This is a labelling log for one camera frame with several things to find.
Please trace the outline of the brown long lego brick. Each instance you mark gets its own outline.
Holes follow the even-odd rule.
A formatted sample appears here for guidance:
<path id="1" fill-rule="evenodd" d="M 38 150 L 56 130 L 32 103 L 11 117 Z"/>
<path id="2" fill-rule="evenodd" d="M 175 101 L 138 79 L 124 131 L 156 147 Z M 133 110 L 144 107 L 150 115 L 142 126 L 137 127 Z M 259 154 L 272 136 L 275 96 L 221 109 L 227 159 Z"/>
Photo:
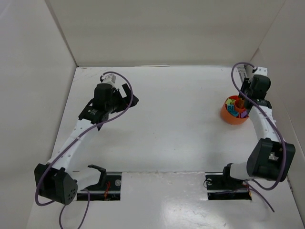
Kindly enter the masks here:
<path id="1" fill-rule="evenodd" d="M 234 105 L 236 106 L 237 109 L 244 109 L 244 100 L 238 99 L 235 101 Z"/>

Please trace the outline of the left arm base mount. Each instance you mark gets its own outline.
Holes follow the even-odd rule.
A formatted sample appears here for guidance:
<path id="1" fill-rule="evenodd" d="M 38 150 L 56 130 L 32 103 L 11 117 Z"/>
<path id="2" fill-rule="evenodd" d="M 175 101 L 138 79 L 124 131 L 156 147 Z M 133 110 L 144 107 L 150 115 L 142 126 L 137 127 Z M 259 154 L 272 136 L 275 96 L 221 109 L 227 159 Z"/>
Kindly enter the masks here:
<path id="1" fill-rule="evenodd" d="M 105 168 L 89 165 L 85 178 L 77 183 L 81 188 L 76 195 L 78 201 L 119 201 L 121 199 L 122 173 L 108 172 Z"/>

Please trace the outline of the purple printed lego brick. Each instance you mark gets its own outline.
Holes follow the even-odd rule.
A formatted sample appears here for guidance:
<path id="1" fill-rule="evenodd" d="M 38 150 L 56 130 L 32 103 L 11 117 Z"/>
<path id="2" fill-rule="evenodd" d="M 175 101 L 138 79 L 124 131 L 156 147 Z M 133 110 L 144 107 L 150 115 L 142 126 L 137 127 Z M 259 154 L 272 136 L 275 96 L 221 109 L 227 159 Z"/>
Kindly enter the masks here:
<path id="1" fill-rule="evenodd" d="M 248 117 L 248 112 L 247 112 L 247 110 L 242 111 L 242 112 L 240 113 L 239 117 L 240 117 L 240 118 L 247 118 L 247 117 Z"/>

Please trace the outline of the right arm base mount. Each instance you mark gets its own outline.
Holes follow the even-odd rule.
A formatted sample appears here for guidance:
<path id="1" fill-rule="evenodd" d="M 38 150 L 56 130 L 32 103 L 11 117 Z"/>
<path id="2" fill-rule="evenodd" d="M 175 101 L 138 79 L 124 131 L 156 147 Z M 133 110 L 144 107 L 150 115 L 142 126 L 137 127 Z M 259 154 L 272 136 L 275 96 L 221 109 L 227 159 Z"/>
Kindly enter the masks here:
<path id="1" fill-rule="evenodd" d="M 230 176 L 231 163 L 222 172 L 206 172 L 204 187 L 208 200 L 252 200 L 251 192 L 243 180 Z"/>

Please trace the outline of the orange divided round container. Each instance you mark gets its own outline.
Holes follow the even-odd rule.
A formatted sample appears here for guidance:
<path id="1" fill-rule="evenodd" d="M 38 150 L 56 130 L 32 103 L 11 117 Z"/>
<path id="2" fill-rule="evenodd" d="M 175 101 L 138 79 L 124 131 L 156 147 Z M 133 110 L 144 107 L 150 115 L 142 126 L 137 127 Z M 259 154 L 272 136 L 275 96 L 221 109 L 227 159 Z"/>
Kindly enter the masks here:
<path id="1" fill-rule="evenodd" d="M 228 124 L 243 124 L 248 119 L 248 112 L 244 107 L 244 100 L 237 95 L 228 97 L 221 108 L 220 116 Z"/>

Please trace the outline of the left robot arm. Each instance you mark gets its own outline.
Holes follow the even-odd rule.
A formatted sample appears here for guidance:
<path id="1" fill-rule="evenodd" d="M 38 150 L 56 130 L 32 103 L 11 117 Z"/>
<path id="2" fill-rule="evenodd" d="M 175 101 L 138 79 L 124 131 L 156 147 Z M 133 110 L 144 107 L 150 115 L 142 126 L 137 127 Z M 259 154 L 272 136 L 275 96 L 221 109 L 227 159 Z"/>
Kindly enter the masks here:
<path id="1" fill-rule="evenodd" d="M 75 166 L 85 146 L 105 123 L 117 119 L 137 105 L 139 100 L 133 94 L 131 84 L 125 83 L 122 88 L 125 97 L 112 83 L 97 84 L 93 98 L 79 114 L 76 126 L 62 148 L 48 162 L 36 166 L 35 202 L 38 206 L 48 205 L 39 202 L 39 197 L 47 198 L 51 203 L 68 205 L 79 191 L 105 185 L 105 168 L 88 165 L 84 170 L 76 171 Z"/>

